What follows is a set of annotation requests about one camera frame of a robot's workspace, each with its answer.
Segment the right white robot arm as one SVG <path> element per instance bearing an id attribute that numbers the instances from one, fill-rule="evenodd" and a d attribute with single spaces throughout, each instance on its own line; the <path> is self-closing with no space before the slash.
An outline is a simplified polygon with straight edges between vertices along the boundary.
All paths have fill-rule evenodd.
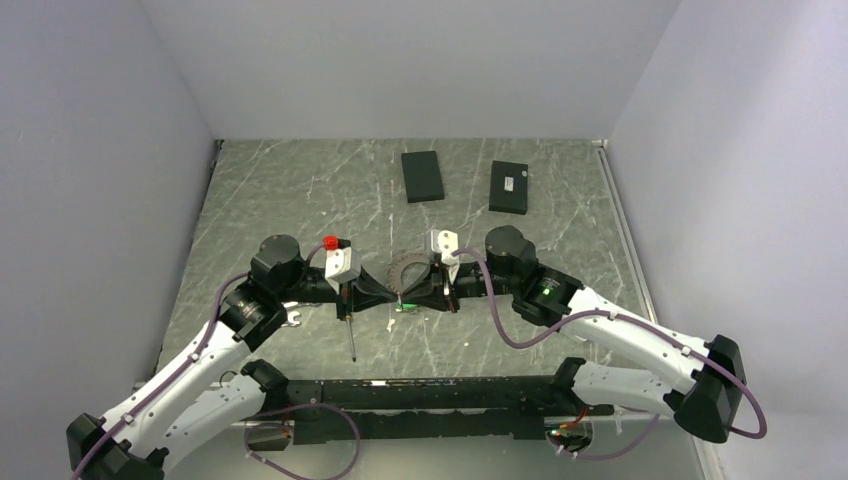
<path id="1" fill-rule="evenodd" d="M 461 248 L 454 232 L 433 230 L 425 251 L 402 252 L 387 275 L 401 304 L 456 312 L 462 298 L 485 298 L 499 336 L 514 349 L 563 332 L 637 363 L 620 368 L 564 360 L 550 391 L 564 415 L 615 405 L 668 416 L 687 433 L 716 444 L 744 433 L 734 420 L 741 401 L 753 396 L 737 342 L 682 334 L 614 304 L 541 263 L 535 244 L 514 226 L 491 230 L 483 253 Z"/>

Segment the numbered metal key ring disc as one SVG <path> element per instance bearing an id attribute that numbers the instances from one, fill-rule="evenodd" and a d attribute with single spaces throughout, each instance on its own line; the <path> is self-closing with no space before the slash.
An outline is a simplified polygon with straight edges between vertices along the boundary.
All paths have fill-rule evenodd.
<path id="1" fill-rule="evenodd" d="M 403 250 L 394 256 L 387 269 L 389 288 L 403 293 L 429 273 L 429 257 L 423 251 Z"/>

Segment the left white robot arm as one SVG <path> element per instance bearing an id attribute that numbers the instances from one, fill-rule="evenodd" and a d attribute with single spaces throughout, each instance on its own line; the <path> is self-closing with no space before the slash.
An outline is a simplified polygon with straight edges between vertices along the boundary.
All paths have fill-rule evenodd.
<path id="1" fill-rule="evenodd" d="M 272 420 L 319 407 L 288 378 L 249 357 L 289 320 L 287 304 L 332 304 L 340 319 L 397 295 L 360 265 L 345 239 L 327 237 L 322 267 L 288 235 L 266 238 L 247 272 L 224 282 L 211 318 L 160 372 L 118 405 L 67 428 L 75 479 L 162 479 L 186 454 L 231 423 Z"/>

